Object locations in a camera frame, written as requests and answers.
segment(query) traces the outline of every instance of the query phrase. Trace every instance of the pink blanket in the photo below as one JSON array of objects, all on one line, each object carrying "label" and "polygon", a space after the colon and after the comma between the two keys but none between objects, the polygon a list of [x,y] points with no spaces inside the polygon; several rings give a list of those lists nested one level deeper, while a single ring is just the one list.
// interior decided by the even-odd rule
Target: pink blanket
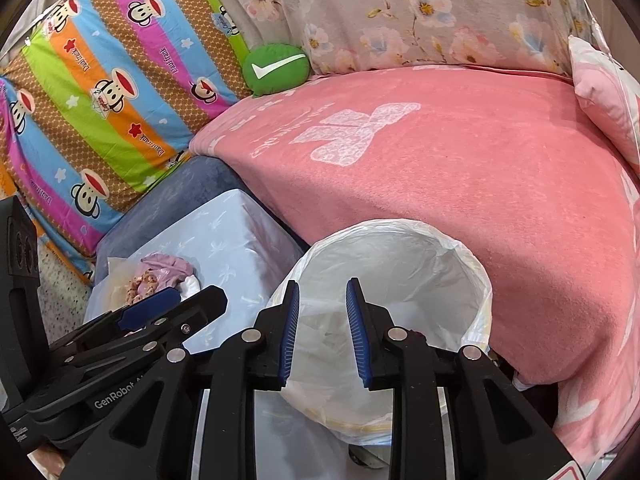
[{"label": "pink blanket", "polygon": [[462,240],[494,285],[492,348],[528,383],[559,381],[555,430],[588,464],[639,417],[636,181],[568,83],[422,68],[247,98],[191,151],[309,243],[398,217]]}]

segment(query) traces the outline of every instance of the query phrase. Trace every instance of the silver rivet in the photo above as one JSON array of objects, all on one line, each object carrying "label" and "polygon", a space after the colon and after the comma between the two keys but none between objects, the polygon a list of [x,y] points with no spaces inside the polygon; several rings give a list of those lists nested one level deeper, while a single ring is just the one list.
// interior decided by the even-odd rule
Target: silver rivet
[{"label": "silver rivet", "polygon": [[462,349],[462,355],[472,361],[478,361],[482,357],[482,350],[477,346],[469,345]]},{"label": "silver rivet", "polygon": [[170,363],[179,363],[184,359],[187,355],[182,348],[174,348],[173,350],[169,350],[166,354],[166,360]]},{"label": "silver rivet", "polygon": [[404,328],[398,328],[397,326],[389,329],[389,332],[386,334],[389,336],[389,339],[393,341],[404,341],[406,339],[406,330]]},{"label": "silver rivet", "polygon": [[255,343],[261,337],[262,334],[255,328],[250,328],[249,330],[245,330],[244,332],[242,332],[242,341],[245,341],[247,343]]}]

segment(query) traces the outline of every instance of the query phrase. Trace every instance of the pink pillow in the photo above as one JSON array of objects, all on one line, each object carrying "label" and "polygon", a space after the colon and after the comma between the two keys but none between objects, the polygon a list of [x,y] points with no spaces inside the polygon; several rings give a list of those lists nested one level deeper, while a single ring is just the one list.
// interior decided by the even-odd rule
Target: pink pillow
[{"label": "pink pillow", "polygon": [[569,48],[580,108],[638,173],[640,84],[618,62],[586,41],[571,37]]}]

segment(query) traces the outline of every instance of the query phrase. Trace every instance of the paul frank pillow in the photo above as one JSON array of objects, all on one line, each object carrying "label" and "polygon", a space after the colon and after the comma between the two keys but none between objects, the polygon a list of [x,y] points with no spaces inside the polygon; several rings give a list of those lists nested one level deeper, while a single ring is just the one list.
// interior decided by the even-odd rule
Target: paul frank pillow
[{"label": "paul frank pillow", "polygon": [[0,159],[86,278],[98,241],[249,95],[219,0],[65,0],[0,79]]}]

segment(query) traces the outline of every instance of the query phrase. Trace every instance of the black device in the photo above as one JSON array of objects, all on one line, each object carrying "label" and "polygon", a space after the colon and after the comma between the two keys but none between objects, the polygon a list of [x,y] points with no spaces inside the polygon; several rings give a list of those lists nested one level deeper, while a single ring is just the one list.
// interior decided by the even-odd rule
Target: black device
[{"label": "black device", "polygon": [[253,328],[190,355],[178,339],[73,456],[61,480],[191,479],[198,407],[206,407],[200,480],[255,480],[254,390],[287,383],[298,325],[298,284]]},{"label": "black device", "polygon": [[17,197],[0,201],[2,417],[24,452],[50,442],[73,453],[164,354],[224,314],[225,293],[187,301],[173,288],[108,312],[49,345],[37,290],[36,231]]},{"label": "black device", "polygon": [[446,480],[437,388],[443,387],[459,480],[582,480],[540,414],[476,346],[450,352],[395,326],[353,278],[346,307],[358,373],[371,391],[394,392],[390,480]]}]

